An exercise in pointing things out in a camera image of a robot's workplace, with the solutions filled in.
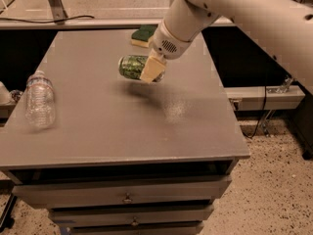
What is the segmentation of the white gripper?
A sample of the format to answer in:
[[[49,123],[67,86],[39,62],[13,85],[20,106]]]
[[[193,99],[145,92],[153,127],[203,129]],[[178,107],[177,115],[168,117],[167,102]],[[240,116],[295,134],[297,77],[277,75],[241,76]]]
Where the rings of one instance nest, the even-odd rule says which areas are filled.
[[[191,45],[191,41],[183,41],[174,36],[162,20],[153,36],[153,49],[166,60],[180,58]],[[160,82],[165,73],[166,62],[150,56],[141,72],[140,79],[147,83]]]

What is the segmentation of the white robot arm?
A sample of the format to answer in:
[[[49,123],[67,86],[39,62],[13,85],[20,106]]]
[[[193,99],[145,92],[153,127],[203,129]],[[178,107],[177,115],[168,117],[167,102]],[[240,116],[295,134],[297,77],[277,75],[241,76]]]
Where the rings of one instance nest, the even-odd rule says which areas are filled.
[[[292,0],[174,0],[140,75],[152,82],[196,36],[225,17],[313,93],[313,9]]]

